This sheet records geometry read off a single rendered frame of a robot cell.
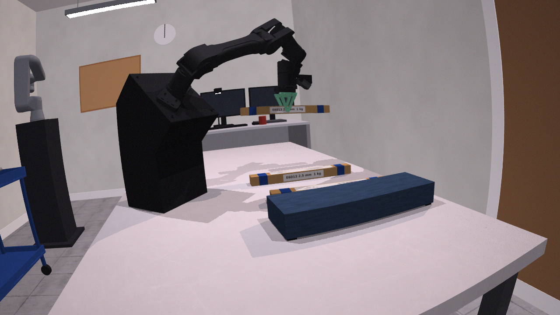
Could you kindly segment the tan welding electrode pack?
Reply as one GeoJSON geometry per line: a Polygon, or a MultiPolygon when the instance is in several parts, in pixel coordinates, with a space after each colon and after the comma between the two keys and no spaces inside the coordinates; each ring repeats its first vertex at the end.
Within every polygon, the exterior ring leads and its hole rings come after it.
{"type": "Polygon", "coordinates": [[[304,181],[314,178],[333,177],[336,175],[351,174],[350,164],[333,164],[324,167],[306,169],[284,170],[273,173],[249,174],[250,184],[262,186],[284,182],[304,181]]]}
{"type": "Polygon", "coordinates": [[[292,105],[289,112],[286,112],[284,106],[252,106],[240,108],[240,116],[288,113],[330,113],[330,109],[329,105],[292,105]]]}

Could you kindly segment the tan box with white label and blue band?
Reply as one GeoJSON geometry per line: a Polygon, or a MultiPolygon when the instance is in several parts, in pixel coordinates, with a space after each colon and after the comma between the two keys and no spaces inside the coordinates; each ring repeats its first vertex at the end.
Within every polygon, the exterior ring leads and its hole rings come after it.
{"type": "MultiPolygon", "coordinates": [[[[371,178],[377,178],[377,177],[371,177],[371,178]]],[[[328,186],[333,186],[333,185],[337,185],[337,184],[344,184],[344,183],[355,182],[355,181],[363,181],[363,180],[371,179],[371,178],[363,178],[363,179],[358,179],[358,180],[354,180],[354,181],[317,184],[317,185],[310,185],[310,186],[306,186],[306,187],[281,188],[281,189],[269,190],[269,192],[270,192],[270,195],[278,195],[278,194],[287,193],[287,192],[304,191],[304,190],[313,189],[313,188],[321,188],[321,187],[328,187],[328,186]]]]}

